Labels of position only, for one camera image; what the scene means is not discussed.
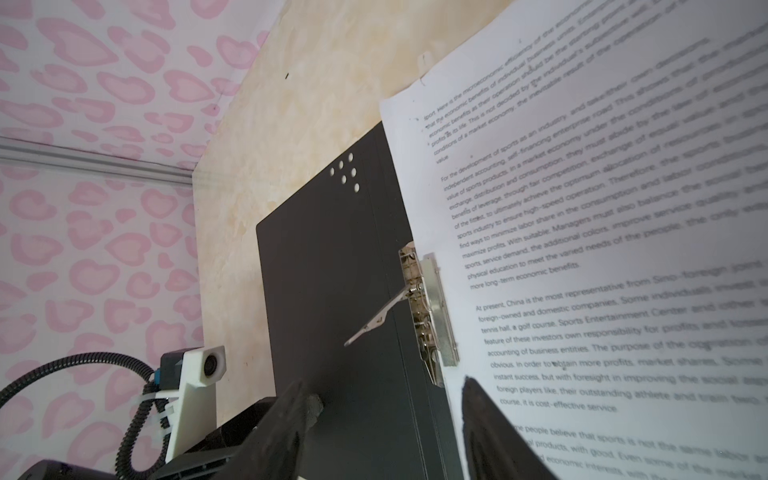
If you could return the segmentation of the printed paper sheet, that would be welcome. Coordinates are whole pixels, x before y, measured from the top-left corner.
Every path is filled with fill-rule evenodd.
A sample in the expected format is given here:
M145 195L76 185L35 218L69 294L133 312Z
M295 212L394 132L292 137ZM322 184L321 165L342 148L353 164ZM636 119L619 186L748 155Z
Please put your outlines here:
M384 100L458 363L562 479L767 475L767 5L516 1Z

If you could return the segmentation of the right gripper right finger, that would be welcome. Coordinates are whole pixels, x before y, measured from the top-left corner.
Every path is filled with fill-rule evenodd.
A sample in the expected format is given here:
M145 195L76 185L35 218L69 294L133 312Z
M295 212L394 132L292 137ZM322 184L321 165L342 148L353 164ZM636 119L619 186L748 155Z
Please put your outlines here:
M465 378L461 407L470 479L557 479L474 378Z

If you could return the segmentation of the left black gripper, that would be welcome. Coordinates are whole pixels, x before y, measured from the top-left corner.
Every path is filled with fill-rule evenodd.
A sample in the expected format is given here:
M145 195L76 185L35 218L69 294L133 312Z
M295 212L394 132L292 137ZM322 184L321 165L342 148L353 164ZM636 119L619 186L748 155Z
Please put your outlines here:
M211 479L234 457L275 403L275 397L253 403L148 479ZM19 479L117 479L117 475L55 460L40 460L28 467Z

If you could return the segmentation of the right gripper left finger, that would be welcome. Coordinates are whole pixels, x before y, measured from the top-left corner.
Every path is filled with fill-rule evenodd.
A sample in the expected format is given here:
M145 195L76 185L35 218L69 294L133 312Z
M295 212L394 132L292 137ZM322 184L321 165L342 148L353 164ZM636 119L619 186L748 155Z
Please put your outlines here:
M307 433L322 411L320 397L294 381L213 479L298 479Z

